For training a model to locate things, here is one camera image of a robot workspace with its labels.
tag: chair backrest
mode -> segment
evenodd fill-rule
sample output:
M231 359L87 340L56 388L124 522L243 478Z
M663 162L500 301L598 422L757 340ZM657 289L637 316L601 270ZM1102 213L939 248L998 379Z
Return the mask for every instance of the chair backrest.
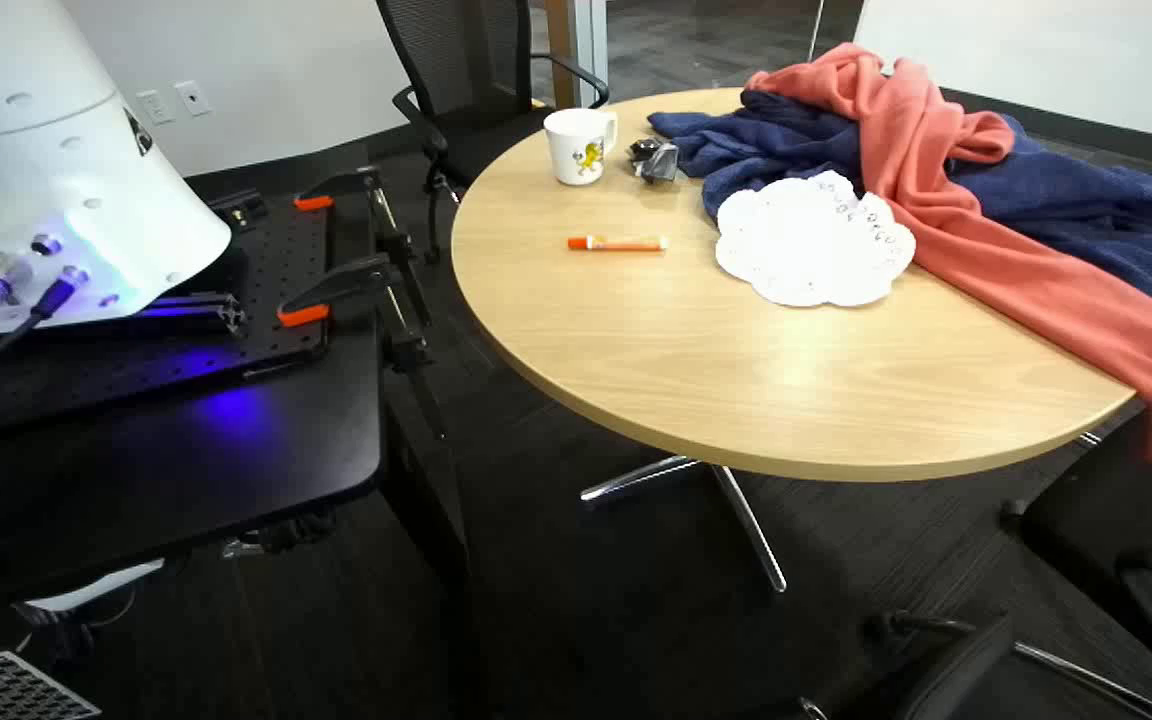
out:
M528 0L376 0L420 113L517 117L532 106Z
M1020 538L1124 629L1152 645L1152 620L1122 581L1122 559L1138 550L1152 550L1152 466L1146 440L1149 412L1133 418L1039 492L1020 522Z

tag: black desk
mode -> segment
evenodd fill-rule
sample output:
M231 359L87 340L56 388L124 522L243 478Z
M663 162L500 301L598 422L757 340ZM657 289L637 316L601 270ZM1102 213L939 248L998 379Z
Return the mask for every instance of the black desk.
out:
M376 329L345 308L329 354L302 368L0 434L0 599L372 489L461 585L465 544L380 395Z

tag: white wall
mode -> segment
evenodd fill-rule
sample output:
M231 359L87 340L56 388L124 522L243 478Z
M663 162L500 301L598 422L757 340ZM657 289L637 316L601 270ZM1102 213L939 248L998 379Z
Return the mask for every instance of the white wall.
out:
M1152 0L870 0L857 45L939 88L1152 133Z
M65 0L186 176L398 130L405 70L372 0ZM178 81L195 81L193 117Z

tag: white cup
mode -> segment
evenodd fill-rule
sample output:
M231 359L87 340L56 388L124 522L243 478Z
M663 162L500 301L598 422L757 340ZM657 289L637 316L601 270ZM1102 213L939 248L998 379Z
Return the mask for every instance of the white cup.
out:
M616 153L616 113L560 110L545 117L547 174L560 184L598 184Z

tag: orange cloth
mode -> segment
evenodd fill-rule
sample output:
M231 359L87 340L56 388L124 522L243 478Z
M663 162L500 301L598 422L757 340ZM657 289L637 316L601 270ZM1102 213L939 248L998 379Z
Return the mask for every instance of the orange cloth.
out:
M891 201L902 226L915 232L915 263L1133 384L1152 403L1152 301L979 216L975 198L944 176L950 162L998 163L1010 155L1014 130L1001 117L950 106L929 70L912 62L889 77L857 45L814 65L757 74L749 88L853 117L865 187Z

